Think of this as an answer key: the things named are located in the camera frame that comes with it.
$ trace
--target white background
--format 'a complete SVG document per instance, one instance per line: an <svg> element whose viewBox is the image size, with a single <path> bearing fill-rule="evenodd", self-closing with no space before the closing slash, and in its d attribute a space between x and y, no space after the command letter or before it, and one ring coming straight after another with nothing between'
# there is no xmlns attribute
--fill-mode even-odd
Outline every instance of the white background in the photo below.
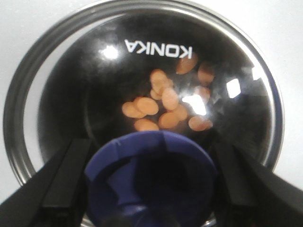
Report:
<svg viewBox="0 0 303 227"><path fill-rule="evenodd" d="M244 31L263 52L284 100L285 137L275 172L303 189L303 1L193 0ZM31 45L50 26L92 0L1 0L0 7L0 203L18 183L7 160L2 132L10 80Z"/></svg>

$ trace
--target metal rim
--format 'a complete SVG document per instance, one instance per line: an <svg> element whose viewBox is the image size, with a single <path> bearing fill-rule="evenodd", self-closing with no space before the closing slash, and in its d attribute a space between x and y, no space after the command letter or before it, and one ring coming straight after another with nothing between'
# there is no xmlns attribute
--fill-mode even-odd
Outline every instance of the metal rim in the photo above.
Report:
<svg viewBox="0 0 303 227"><path fill-rule="evenodd" d="M272 114L272 141L267 156L263 157L262 163L270 169L274 168L280 153L283 138L284 115L282 100L275 79L260 54L260 51L253 42L225 18L192 2L179 0L107 0L81 8L51 27L30 48L13 76L5 102L3 134L10 165L20 184L24 184L35 174L35 170L27 154L24 140L23 112L31 83L46 58L71 34L97 20L117 14L125 14L126 12L152 9L186 14L188 17L200 20L208 17L219 27L228 28L236 34L237 38L239 38L257 58L267 75L275 110Z"/></svg>

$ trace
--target white surface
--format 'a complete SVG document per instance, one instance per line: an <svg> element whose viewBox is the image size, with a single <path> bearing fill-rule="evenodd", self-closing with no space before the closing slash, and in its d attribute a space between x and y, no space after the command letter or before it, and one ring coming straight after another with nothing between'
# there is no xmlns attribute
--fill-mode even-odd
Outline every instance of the white surface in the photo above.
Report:
<svg viewBox="0 0 303 227"><path fill-rule="evenodd" d="M285 107L285 138L276 173L303 189L303 1L193 0L229 19L263 52ZM55 22L92 0L2 0L0 7L0 203L18 183L10 169L2 131L9 82L35 40Z"/></svg>

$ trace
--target glass lid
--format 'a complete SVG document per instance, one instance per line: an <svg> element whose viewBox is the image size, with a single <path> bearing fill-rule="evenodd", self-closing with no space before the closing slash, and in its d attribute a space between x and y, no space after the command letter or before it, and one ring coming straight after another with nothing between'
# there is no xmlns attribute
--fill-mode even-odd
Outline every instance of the glass lid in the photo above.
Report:
<svg viewBox="0 0 303 227"><path fill-rule="evenodd" d="M209 10L174 0L97 3L52 27L16 71L4 115L22 183L72 138L100 148L146 130L206 151L223 138L273 168L282 128L276 84L253 44Z"/></svg>

